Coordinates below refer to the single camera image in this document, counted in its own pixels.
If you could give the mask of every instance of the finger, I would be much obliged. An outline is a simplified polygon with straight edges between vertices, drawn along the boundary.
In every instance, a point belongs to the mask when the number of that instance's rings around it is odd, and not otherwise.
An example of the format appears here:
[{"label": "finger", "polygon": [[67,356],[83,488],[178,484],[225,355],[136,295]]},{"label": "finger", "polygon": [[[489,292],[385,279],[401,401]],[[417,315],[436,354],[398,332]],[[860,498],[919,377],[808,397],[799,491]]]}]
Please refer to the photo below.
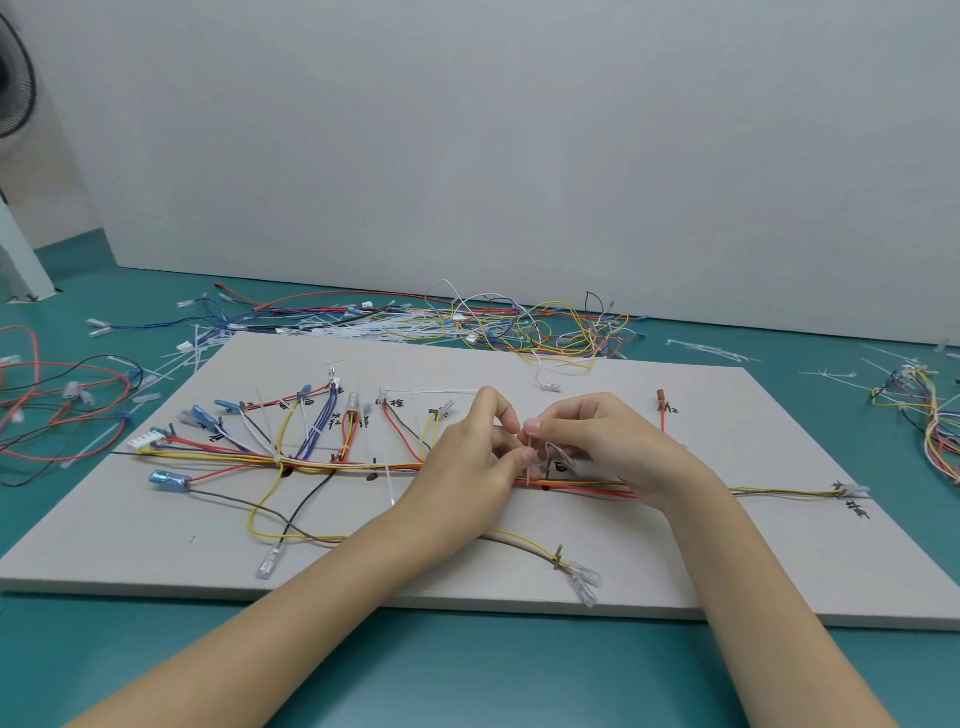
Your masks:
[{"label": "finger", "polygon": [[[523,447],[520,441],[503,427],[493,429],[493,454],[498,458],[504,458],[514,450],[523,449]],[[536,465],[531,465],[529,471],[531,480],[540,478],[540,468]]]},{"label": "finger", "polygon": [[538,420],[590,420],[596,417],[604,395],[582,395],[554,402],[543,410]]},{"label": "finger", "polygon": [[498,488],[510,490],[514,487],[514,481],[520,477],[524,470],[530,468],[530,477],[534,477],[534,466],[531,465],[534,460],[534,452],[530,448],[515,449],[508,452],[500,458],[500,461],[493,466],[493,480]]},{"label": "finger", "polygon": [[596,425],[591,420],[527,420],[523,431],[542,443],[572,445],[589,450],[596,442]]},{"label": "finger", "polygon": [[520,418],[507,398],[492,387],[481,387],[464,421],[470,426],[492,426],[494,417],[511,434],[520,432]]}]

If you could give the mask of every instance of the white board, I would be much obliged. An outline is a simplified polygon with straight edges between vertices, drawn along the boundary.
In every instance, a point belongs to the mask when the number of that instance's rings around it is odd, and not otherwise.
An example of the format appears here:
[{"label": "white board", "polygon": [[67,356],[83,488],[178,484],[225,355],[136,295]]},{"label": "white board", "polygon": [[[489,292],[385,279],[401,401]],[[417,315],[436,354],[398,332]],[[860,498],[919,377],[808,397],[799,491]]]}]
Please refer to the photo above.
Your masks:
[{"label": "white board", "polygon": [[121,265],[960,339],[958,3],[13,4]]},{"label": "white board", "polygon": [[[492,384],[515,405],[521,419],[536,416],[563,396],[609,390],[651,420],[659,420],[656,391],[664,389],[679,412],[668,431],[713,467],[728,485],[827,489],[850,477],[742,370],[599,360],[586,376],[551,378],[562,395],[534,384],[534,367],[500,352],[375,344],[309,337],[238,334],[161,407],[148,425],[175,422],[182,409],[213,400],[266,401],[289,396],[327,379],[327,362],[347,392],[363,402],[381,385],[393,388],[475,390]],[[450,421],[468,411],[472,396],[392,393],[397,411],[416,429],[427,410],[454,399]],[[318,400],[312,412],[319,413]],[[273,432],[280,412],[272,410]],[[226,416],[231,434],[246,438]],[[181,425],[180,434],[186,428]],[[200,430],[190,430],[203,435]],[[304,432],[297,419],[287,442]],[[338,448],[339,428],[321,440]],[[314,456],[324,461],[332,450]],[[351,458],[409,462],[382,413],[371,414]],[[245,530],[246,512],[218,502],[154,490],[155,467],[197,474],[179,461],[147,462],[112,455],[0,561],[8,590],[101,595],[256,598],[304,569],[323,550],[291,546],[270,581],[255,578],[270,550]],[[241,472],[209,481],[208,488],[259,499],[270,472]],[[396,494],[407,477],[393,478]],[[318,482],[298,473],[281,482],[269,505],[289,514]],[[828,624],[960,629],[960,588],[871,500],[860,501],[869,518],[843,501],[750,497],[744,507],[797,584]],[[298,517],[311,533],[350,533],[391,506],[386,478],[337,476]],[[566,580],[548,564],[521,551],[475,543],[397,595],[402,607],[545,614],[698,619],[696,595],[665,519],[634,502],[607,502],[556,491],[516,489],[500,527],[603,574],[600,603],[581,605]]]}]

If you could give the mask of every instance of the hand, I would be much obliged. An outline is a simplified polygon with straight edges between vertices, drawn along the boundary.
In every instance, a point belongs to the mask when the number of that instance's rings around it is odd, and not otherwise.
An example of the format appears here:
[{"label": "hand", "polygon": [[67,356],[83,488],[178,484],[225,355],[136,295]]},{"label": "hand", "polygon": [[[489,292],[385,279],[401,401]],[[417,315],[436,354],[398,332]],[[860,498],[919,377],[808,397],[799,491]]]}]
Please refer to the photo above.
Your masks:
[{"label": "hand", "polygon": [[[503,425],[493,424],[496,418]],[[450,425],[427,455],[420,474],[388,513],[405,519],[439,562],[489,530],[510,497],[514,481],[531,466],[534,451],[516,438],[520,420],[509,402],[483,387],[469,414]],[[492,462],[491,455],[498,462]]]},{"label": "hand", "polygon": [[540,450],[549,442],[585,452],[630,485],[642,502],[660,510],[673,490],[702,476],[716,479],[684,446],[612,394],[552,404],[524,423],[519,441]]}]

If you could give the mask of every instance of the wire bundle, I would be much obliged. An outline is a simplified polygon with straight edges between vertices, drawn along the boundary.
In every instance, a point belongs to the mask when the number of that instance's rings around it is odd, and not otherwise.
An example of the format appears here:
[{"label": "wire bundle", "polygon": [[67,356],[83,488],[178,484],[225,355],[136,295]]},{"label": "wire bundle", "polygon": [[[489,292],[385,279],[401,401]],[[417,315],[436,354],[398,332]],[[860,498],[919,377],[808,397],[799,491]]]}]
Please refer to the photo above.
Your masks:
[{"label": "wire bundle", "polygon": [[[13,336],[17,332],[29,341],[30,354],[26,361],[15,355],[0,365],[0,457],[39,467],[22,480],[0,480],[0,486],[7,488],[29,485],[54,464],[67,466],[111,449],[130,424],[131,410],[120,409],[119,405],[131,399],[143,384],[143,370],[130,359],[100,354],[77,363],[43,361],[31,329],[0,328],[0,334]],[[129,370],[120,373],[90,363],[101,359],[124,363]],[[25,383],[23,374],[29,377]],[[37,413],[43,414],[43,425],[32,426]],[[108,436],[94,441],[94,447],[68,454],[76,438],[96,423],[111,423]],[[23,426],[32,428],[21,431]],[[36,447],[28,448],[30,452],[23,450],[23,446],[48,441],[54,434],[65,438],[55,451],[42,452]],[[12,472],[12,462],[0,470]]]},{"label": "wire bundle", "polygon": [[[584,310],[593,297],[599,302],[599,313],[582,313],[564,302],[528,307],[496,293],[463,299],[449,281],[441,283],[447,283],[453,290],[456,298],[452,302],[432,297],[428,291],[423,296],[422,307],[414,307],[412,303],[396,305],[395,302],[381,307],[374,307],[369,302],[294,307],[294,301],[306,298],[383,292],[316,291],[259,303],[217,282],[215,285],[222,291],[220,296],[242,311],[227,314],[220,303],[204,294],[193,301],[178,303],[181,308],[202,306],[204,313],[198,316],[140,326],[116,326],[96,319],[88,322],[94,326],[91,336],[119,330],[192,326],[195,332],[193,341],[184,342],[182,351],[223,343],[236,331],[426,344],[462,342],[474,349],[514,352],[537,362],[538,385],[551,391],[561,391],[562,388],[540,380],[544,369],[566,366],[589,369],[591,361],[600,356],[624,358],[620,349],[625,343],[645,338],[645,334],[630,328],[632,323],[645,319],[645,316],[609,314],[607,306],[592,293],[587,294]],[[551,323],[561,323],[564,329],[572,324],[573,330],[555,332]],[[546,366],[544,360],[552,363]]]},{"label": "wire bundle", "polygon": [[[907,396],[907,401],[877,401],[888,391]],[[940,402],[937,385],[922,366],[907,365],[890,374],[882,387],[870,393],[870,401],[877,407],[896,407],[903,418],[923,435],[924,455],[937,471],[954,485],[960,486],[960,412],[948,408],[960,394]]]}]

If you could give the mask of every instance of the teal floor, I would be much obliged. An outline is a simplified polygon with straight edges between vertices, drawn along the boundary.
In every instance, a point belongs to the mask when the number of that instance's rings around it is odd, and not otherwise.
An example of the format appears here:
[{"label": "teal floor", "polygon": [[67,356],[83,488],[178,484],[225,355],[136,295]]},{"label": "teal floor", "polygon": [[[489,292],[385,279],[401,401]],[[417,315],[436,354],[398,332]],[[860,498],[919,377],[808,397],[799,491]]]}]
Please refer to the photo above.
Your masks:
[{"label": "teal floor", "polygon": [[[35,305],[0,305],[0,326],[34,328],[48,360],[110,352],[148,367],[157,364],[185,338],[182,331],[91,339],[84,321],[169,320],[179,311],[177,301],[214,291],[207,276],[116,267],[99,232],[44,249],[40,257],[63,293]],[[253,280],[235,284],[265,301],[311,290]],[[896,360],[852,339],[668,321],[645,322],[641,328],[649,338],[624,349],[633,359],[727,363],[668,347],[670,338],[760,359],[746,365],[760,384],[960,581],[960,489],[932,471],[915,431],[893,410],[871,408],[862,391],[798,375],[827,367],[858,372],[858,381],[876,385],[882,373],[861,357],[891,368]],[[945,387],[960,378],[960,361],[938,356],[932,347],[877,345],[919,357],[941,372],[938,380]],[[156,391],[169,395],[178,385],[167,382]],[[147,419],[157,404],[141,409],[136,421]],[[69,470],[57,468],[34,485],[0,492],[0,552],[95,465],[84,461]],[[0,468],[7,467],[0,460]],[[243,608],[23,595],[0,596],[0,607],[0,725],[39,727],[63,724]],[[958,723],[960,635],[831,632],[902,725]],[[741,726],[746,720],[703,624],[380,610],[271,723],[288,728],[493,724],[699,728]]]}]

